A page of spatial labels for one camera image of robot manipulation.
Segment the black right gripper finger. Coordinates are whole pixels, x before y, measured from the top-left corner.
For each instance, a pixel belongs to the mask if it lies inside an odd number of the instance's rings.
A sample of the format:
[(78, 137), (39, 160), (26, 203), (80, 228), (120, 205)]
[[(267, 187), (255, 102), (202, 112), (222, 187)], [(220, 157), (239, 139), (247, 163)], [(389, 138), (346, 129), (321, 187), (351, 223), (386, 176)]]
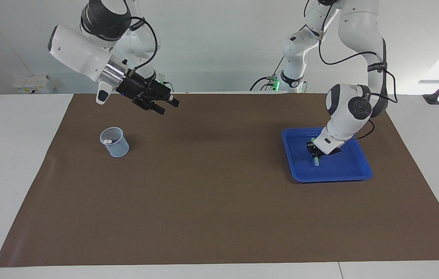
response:
[(131, 99), (131, 102), (145, 111), (152, 110), (160, 115), (164, 115), (165, 113), (165, 109), (157, 105), (153, 101), (142, 99), (140, 97), (134, 97), (133, 99)]
[(171, 94), (171, 89), (162, 83), (153, 83), (154, 99), (165, 101), (174, 107), (178, 107), (180, 101)]

